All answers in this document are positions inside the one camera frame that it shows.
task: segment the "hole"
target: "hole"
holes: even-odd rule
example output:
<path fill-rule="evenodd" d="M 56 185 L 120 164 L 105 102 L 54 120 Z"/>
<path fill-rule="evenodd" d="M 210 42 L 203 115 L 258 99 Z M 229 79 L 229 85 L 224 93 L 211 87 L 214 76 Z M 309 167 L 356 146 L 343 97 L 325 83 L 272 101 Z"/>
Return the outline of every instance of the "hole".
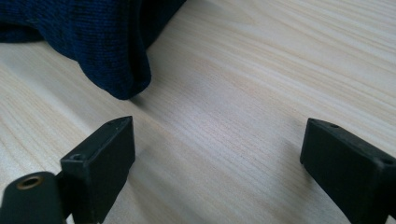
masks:
<path fill-rule="evenodd" d="M 392 165 L 393 161 L 388 160 L 388 159 L 381 159 L 382 162 L 384 162 L 386 165 Z"/>
<path fill-rule="evenodd" d="M 82 161 L 84 160 L 84 156 L 81 154 L 74 154 L 70 157 L 70 159 L 73 161 Z"/>
<path fill-rule="evenodd" d="M 35 186 L 40 185 L 43 182 L 43 180 L 44 178 L 39 175 L 27 177 L 26 179 L 18 183 L 17 189 L 32 189 Z"/>

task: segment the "wood grain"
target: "wood grain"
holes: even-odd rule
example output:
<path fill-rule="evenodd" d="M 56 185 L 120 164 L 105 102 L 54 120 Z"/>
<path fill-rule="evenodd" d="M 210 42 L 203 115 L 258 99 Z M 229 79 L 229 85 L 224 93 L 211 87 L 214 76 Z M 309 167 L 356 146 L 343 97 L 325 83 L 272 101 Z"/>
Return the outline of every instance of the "wood grain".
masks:
<path fill-rule="evenodd" d="M 47 43 L 0 44 L 0 190 L 134 116 L 106 223 L 348 223 L 299 163 L 308 118 L 396 157 L 394 1 L 189 0 L 118 101 Z M 388 223 L 396 223 L 390 218 Z"/>

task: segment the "knitted cloth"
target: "knitted cloth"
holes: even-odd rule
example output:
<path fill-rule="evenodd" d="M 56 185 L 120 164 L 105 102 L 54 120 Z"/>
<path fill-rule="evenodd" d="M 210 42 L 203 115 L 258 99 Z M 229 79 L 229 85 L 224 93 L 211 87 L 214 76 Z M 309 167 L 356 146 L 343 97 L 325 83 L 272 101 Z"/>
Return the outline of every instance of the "knitted cloth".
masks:
<path fill-rule="evenodd" d="M 45 39 L 126 100 L 151 80 L 146 48 L 186 0 L 2 0 L 0 42 Z"/>

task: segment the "wooden table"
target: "wooden table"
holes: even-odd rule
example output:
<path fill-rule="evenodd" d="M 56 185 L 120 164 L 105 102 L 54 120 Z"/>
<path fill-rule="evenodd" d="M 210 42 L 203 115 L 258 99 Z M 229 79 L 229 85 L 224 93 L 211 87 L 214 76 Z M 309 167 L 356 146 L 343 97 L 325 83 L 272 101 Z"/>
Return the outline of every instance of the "wooden table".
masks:
<path fill-rule="evenodd" d="M 390 0 L 189 0 L 131 101 L 45 42 L 0 44 L 0 190 L 58 173 L 100 125 L 132 115 L 136 162 L 106 223 L 348 223 L 299 163 L 305 124 L 396 157 L 395 12 Z"/>

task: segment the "black plastic part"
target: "black plastic part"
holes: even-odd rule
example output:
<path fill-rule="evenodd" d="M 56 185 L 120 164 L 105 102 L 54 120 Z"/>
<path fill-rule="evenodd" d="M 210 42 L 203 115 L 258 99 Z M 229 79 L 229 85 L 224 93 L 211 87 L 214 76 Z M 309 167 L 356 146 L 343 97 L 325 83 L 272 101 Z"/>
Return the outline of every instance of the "black plastic part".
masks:
<path fill-rule="evenodd" d="M 9 184 L 4 192 L 0 223 L 63 224 L 64 214 L 55 175 L 39 172 Z"/>
<path fill-rule="evenodd" d="M 114 119 L 61 159 L 62 188 L 70 187 L 76 223 L 102 223 L 134 163 L 132 117 Z"/>
<path fill-rule="evenodd" d="M 389 154 L 337 125 L 309 119 L 300 160 L 351 223 L 396 217 L 396 160 Z"/>

